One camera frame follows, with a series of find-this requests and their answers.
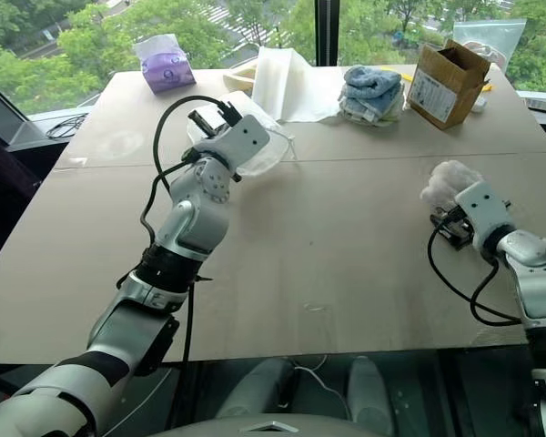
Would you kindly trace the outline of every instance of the purple tissue box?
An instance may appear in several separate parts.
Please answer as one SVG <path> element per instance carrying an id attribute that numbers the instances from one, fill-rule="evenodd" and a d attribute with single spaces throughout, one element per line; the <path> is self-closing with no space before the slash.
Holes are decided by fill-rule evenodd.
<path id="1" fill-rule="evenodd" d="M 154 94 L 195 84 L 192 69 L 174 35 L 158 35 L 134 46 L 142 73 Z"/>

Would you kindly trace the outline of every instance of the beige tabletop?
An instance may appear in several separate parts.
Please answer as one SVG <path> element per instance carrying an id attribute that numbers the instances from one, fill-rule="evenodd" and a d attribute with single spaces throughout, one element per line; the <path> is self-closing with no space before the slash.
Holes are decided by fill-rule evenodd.
<path id="1" fill-rule="evenodd" d="M 198 85 L 160 97 L 139 73 L 113 78 L 0 254 L 0 362 L 49 363 L 85 347 L 116 279 L 147 244 L 138 216 L 160 114 L 183 95 L 227 92 L 221 71 L 195 73 Z M 449 158 L 482 173 L 522 228 L 546 236 L 546 136 L 501 73 L 490 79 L 486 111 L 446 132 L 412 110 L 384 129 L 286 125 L 298 161 L 233 186 L 228 234 L 201 270 L 215 280 L 197 287 L 191 358 L 523 342 L 520 327 L 473 320 L 425 253 L 432 226 L 419 193 Z M 167 164 L 188 147 L 185 114 L 167 123 Z M 160 195 L 156 226 L 168 208 Z M 434 256 L 468 292 L 488 271 L 472 249 L 438 241 Z M 482 301 L 516 314 L 506 271 Z M 181 357 L 186 309 L 176 317 L 166 361 Z"/>

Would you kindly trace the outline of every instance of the white cloth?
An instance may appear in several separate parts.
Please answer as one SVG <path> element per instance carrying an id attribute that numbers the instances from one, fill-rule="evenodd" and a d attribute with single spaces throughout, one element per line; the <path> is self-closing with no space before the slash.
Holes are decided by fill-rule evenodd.
<path id="1" fill-rule="evenodd" d="M 455 196 L 481 180 L 483 176 L 480 173 L 459 161 L 444 161 L 431 172 L 429 184 L 421 191 L 420 199 L 433 210 L 442 208 L 449 211 L 457 206 Z"/>
<path id="2" fill-rule="evenodd" d="M 320 121 L 339 112 L 339 67 L 313 68 L 292 48 L 258 51 L 253 101 L 276 120 Z"/>

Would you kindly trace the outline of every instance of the white fluffy object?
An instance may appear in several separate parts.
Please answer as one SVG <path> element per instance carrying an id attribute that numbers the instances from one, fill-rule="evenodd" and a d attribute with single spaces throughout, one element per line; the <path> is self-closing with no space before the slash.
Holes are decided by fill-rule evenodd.
<path id="1" fill-rule="evenodd" d="M 420 199 L 433 210 L 442 208 L 449 211 L 457 206 L 455 196 L 481 180 L 483 176 L 480 173 L 459 161 L 444 161 L 431 172 L 429 184 L 420 192 Z"/>

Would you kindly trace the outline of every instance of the blue towel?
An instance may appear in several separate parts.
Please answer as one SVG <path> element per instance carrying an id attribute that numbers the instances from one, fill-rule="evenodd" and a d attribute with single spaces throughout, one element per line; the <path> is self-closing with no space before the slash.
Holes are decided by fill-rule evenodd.
<path id="1" fill-rule="evenodd" d="M 400 74 L 369 66 L 353 66 L 344 75 L 344 80 L 347 84 L 347 97 L 374 98 L 399 84 Z"/>
<path id="2" fill-rule="evenodd" d="M 344 79 L 346 84 L 339 96 L 339 106 L 348 119 L 375 126 L 398 119 L 404 101 L 399 73 L 354 66 L 346 72 Z"/>

